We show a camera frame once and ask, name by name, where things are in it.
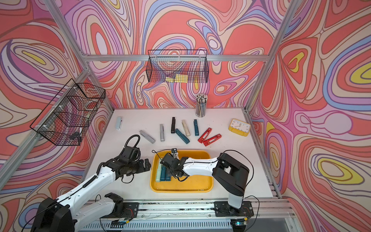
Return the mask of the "dark teal pruning pliers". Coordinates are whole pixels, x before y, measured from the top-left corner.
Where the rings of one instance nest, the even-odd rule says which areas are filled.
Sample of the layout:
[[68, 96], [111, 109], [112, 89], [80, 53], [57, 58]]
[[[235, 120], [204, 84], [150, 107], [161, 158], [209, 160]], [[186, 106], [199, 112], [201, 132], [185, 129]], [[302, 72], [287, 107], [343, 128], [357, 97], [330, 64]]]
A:
[[162, 166], [161, 167], [161, 174], [160, 174], [160, 182], [163, 182], [163, 181], [166, 181], [166, 178], [167, 178], [167, 169], [165, 166]]

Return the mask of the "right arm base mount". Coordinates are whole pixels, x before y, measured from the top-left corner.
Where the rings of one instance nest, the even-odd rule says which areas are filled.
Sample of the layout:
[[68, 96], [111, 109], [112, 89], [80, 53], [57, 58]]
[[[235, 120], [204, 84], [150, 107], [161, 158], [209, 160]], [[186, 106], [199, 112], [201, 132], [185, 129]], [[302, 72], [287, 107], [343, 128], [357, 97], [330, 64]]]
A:
[[245, 217], [254, 216], [254, 210], [250, 201], [243, 201], [239, 209], [228, 204], [227, 201], [214, 202], [214, 211], [216, 217]]

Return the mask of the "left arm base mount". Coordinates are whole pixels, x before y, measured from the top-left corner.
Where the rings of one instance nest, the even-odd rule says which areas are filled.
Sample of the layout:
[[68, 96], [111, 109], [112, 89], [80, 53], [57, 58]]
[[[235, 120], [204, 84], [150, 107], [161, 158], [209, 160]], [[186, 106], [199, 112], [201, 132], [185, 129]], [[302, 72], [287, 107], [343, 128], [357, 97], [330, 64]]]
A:
[[113, 211], [110, 214], [104, 216], [105, 218], [131, 219], [137, 217], [139, 203], [126, 202], [121, 196], [115, 193], [107, 193], [104, 197], [113, 200], [113, 202], [115, 203]]

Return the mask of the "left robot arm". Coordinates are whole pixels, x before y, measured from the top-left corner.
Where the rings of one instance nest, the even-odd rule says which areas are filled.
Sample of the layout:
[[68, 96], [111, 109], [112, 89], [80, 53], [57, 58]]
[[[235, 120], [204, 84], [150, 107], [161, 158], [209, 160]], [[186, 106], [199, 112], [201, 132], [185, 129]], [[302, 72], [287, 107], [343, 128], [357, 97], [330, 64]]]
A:
[[125, 208], [123, 198], [114, 193], [106, 194], [91, 205], [85, 204], [116, 180], [148, 172], [150, 168], [149, 160], [140, 158], [139, 148], [123, 148], [119, 156], [100, 163], [96, 173], [88, 180], [56, 199], [43, 200], [32, 220], [31, 231], [78, 232], [107, 215], [122, 218], [125, 211], [129, 213], [128, 220], [134, 218], [133, 210]]

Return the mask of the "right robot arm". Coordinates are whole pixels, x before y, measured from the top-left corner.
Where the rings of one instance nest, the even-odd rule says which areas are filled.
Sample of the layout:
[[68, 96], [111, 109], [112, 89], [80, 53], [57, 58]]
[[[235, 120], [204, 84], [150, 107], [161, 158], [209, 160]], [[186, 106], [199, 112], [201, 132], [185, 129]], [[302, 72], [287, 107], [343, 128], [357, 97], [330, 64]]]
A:
[[229, 193], [229, 206], [241, 208], [250, 170], [229, 154], [222, 152], [219, 157], [212, 159], [178, 159], [167, 153], [160, 164], [176, 179], [191, 176], [213, 177]]

